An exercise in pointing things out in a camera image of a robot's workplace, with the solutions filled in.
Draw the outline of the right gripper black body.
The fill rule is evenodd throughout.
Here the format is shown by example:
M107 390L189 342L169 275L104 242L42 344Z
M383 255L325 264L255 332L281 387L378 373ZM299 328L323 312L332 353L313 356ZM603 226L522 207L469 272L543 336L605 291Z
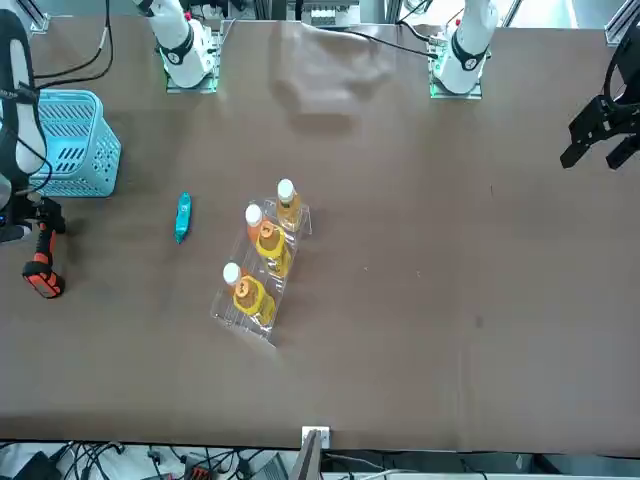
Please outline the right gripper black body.
M42 197L39 193L14 195L1 193L1 228L39 225Z

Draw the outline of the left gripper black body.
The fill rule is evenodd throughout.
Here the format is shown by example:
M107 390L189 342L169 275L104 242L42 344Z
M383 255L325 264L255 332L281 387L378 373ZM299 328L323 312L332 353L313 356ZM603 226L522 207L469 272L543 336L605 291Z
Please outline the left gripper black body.
M624 92L614 98L611 80L618 71ZM603 122L607 138L634 129L632 120L639 115L639 31L628 30L616 48L607 67L603 84L607 118Z

